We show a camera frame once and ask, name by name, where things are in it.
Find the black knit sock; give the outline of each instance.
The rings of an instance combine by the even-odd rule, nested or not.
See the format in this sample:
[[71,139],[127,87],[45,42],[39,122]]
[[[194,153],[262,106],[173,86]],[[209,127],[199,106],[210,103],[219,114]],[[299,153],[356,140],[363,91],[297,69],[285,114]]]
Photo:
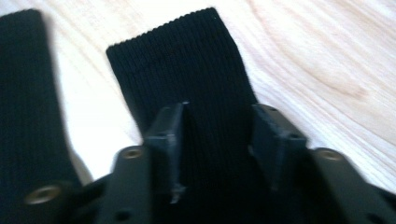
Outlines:
[[0,18],[0,222],[37,184],[79,185],[69,160],[39,12]]
[[253,223],[250,206],[262,191],[248,155],[257,100],[216,10],[191,13],[106,53],[141,133],[163,106],[190,102],[181,158],[188,193],[174,213],[179,222]]

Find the sock cuff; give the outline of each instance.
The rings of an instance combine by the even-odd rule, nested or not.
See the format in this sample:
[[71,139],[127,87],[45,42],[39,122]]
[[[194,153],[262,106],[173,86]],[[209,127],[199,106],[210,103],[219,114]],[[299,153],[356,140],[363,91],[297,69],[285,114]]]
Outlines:
[[39,11],[27,9],[0,17],[0,44],[45,38],[45,28]]
[[169,54],[178,53],[182,48],[193,48],[194,42],[210,39],[211,42],[217,43],[224,36],[231,38],[218,12],[210,7],[111,46],[106,54],[112,64],[128,62],[122,67],[136,73],[161,58],[170,56]]

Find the wooden surface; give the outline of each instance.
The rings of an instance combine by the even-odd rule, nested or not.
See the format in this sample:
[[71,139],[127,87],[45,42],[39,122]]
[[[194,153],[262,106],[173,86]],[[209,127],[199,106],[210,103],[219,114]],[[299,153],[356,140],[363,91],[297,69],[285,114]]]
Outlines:
[[366,180],[396,192],[394,0],[3,0],[0,15],[31,7],[49,28],[71,151],[93,179],[141,141],[106,48],[215,7],[260,102],[280,109],[310,147],[342,151]]

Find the wood grain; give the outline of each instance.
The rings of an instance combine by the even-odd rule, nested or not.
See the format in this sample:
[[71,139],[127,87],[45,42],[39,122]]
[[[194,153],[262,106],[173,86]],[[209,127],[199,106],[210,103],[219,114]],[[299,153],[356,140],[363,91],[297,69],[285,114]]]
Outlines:
[[141,141],[106,48],[215,7],[260,102],[280,109],[310,147],[345,153],[369,182],[396,192],[396,2],[16,0],[0,2],[0,15],[31,7],[49,27],[71,152],[93,179]]

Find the black sock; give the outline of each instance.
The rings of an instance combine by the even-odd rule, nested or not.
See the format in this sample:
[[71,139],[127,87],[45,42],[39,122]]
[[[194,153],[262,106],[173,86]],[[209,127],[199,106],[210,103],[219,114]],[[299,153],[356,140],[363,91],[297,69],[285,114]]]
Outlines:
[[69,160],[44,23],[38,11],[0,18],[0,220],[32,187],[80,185]]
[[175,216],[184,223],[250,220],[244,214],[262,190],[248,155],[257,100],[216,10],[191,13],[106,53],[141,133],[163,106],[190,102],[181,158],[189,191]]

